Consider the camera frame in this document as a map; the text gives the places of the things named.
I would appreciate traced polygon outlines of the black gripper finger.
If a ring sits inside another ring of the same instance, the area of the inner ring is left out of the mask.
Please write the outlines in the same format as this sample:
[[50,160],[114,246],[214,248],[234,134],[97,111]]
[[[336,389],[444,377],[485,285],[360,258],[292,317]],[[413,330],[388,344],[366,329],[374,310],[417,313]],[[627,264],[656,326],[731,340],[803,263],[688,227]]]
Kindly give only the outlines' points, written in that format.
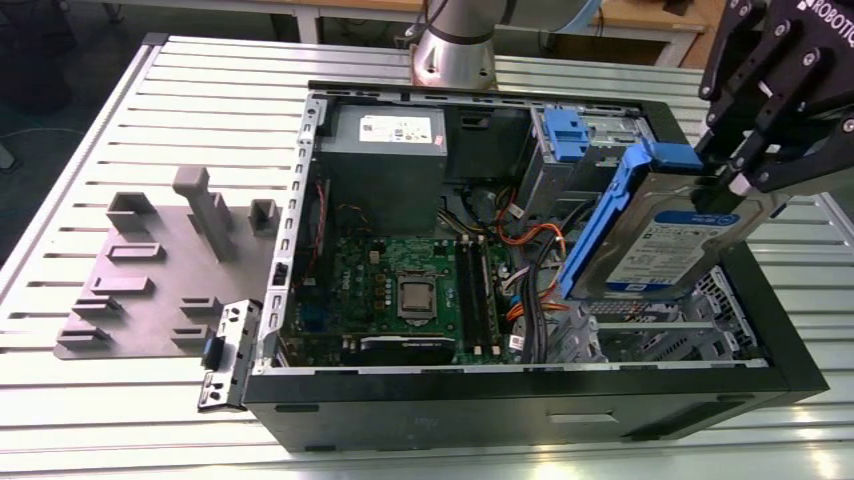
[[852,181],[852,120],[807,120],[752,131],[736,147],[708,132],[696,146],[717,169],[715,181],[692,195],[700,213],[731,213],[753,194],[810,195]]
[[699,97],[708,102],[703,160],[747,172],[808,101],[827,46],[795,1],[731,1],[723,9]]

